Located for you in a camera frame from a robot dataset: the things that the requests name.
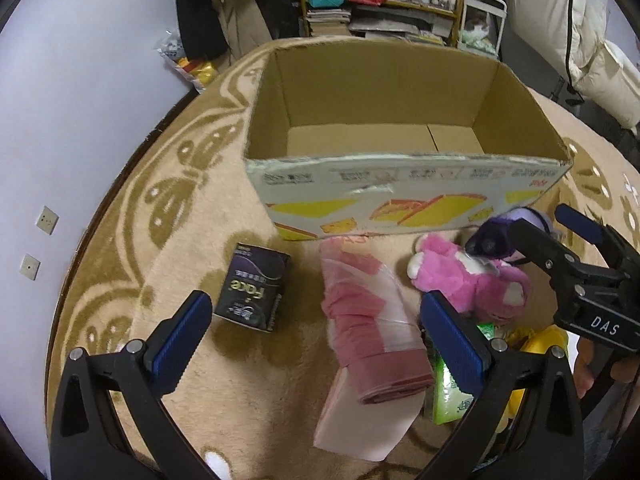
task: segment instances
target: wall switch plate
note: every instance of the wall switch plate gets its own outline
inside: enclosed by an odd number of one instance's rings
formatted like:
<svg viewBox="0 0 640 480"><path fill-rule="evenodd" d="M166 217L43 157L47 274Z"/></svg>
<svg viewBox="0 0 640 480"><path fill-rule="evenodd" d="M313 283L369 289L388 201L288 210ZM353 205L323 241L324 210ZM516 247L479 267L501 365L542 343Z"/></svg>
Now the wall switch plate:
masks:
<svg viewBox="0 0 640 480"><path fill-rule="evenodd" d="M20 273L24 274L30 280L36 279L36 274L40 268L40 262L30 254L25 254L20 266Z"/></svg>
<svg viewBox="0 0 640 480"><path fill-rule="evenodd" d="M40 213L40 216L38 217L36 225L44 232L46 232L46 234L50 235L53 232L53 228L56 226L56 223L58 222L58 218L58 215L56 215L47 206L44 206L42 208L42 213Z"/></svg>

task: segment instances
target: open cardboard box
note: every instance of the open cardboard box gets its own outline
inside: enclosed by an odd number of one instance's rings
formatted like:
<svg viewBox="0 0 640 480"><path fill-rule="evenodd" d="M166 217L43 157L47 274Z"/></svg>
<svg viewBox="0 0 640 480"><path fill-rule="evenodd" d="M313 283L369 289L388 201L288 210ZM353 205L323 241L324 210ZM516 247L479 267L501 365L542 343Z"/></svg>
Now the open cardboard box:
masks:
<svg viewBox="0 0 640 480"><path fill-rule="evenodd" d="M533 202L572 164L505 65L375 40L276 47L244 161L287 240L480 224Z"/></svg>

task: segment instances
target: blue gripper pad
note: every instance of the blue gripper pad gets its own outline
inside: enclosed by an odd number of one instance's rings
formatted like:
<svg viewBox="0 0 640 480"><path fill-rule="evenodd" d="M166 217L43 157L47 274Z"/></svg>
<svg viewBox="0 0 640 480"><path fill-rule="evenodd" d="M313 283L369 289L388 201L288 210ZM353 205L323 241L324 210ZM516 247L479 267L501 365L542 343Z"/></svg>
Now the blue gripper pad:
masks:
<svg viewBox="0 0 640 480"><path fill-rule="evenodd" d="M491 364L484 335L439 290L422 295L420 320L460 390L477 397Z"/></svg>
<svg viewBox="0 0 640 480"><path fill-rule="evenodd" d="M567 204L559 204L554 214L558 222L590 244L597 245L604 240L601 225Z"/></svg>
<svg viewBox="0 0 640 480"><path fill-rule="evenodd" d="M162 320L146 340L143 364L159 398L174 391L200 340L211 324L208 294L194 290L170 319Z"/></svg>

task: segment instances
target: metal pin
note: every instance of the metal pin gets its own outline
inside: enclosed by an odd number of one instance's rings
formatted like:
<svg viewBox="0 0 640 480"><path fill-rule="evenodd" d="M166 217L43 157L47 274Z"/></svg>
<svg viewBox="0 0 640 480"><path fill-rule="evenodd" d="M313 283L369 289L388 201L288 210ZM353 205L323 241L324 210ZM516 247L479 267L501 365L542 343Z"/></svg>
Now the metal pin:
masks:
<svg viewBox="0 0 640 480"><path fill-rule="evenodd" d="M509 346L504 339L496 337L494 339L491 339L491 348L493 348L497 352L504 352L507 348L509 348Z"/></svg>
<svg viewBox="0 0 640 480"><path fill-rule="evenodd" d="M140 341L140 339L132 339L127 343L127 346L125 348L130 354L135 354L136 352L140 352L143 346L144 343Z"/></svg>
<svg viewBox="0 0 640 480"><path fill-rule="evenodd" d="M562 359L564 357L564 350L562 350L558 345L553 345L551 347L551 355L558 359Z"/></svg>
<svg viewBox="0 0 640 480"><path fill-rule="evenodd" d="M84 350L82 350L80 347L74 348L71 352L69 352L69 359L71 359L72 361L78 361L78 359L82 357L83 353Z"/></svg>

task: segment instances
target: pink plush toy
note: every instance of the pink plush toy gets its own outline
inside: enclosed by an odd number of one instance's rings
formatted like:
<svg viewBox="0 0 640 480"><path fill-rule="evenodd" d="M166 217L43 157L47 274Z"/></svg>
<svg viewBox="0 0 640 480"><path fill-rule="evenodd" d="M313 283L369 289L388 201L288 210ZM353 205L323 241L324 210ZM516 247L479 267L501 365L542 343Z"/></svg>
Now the pink plush toy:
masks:
<svg viewBox="0 0 640 480"><path fill-rule="evenodd" d="M416 242L407 274L423 292L440 290L460 314L501 325L524 310L529 277L501 260L469 256L456 244L429 234Z"/></svg>

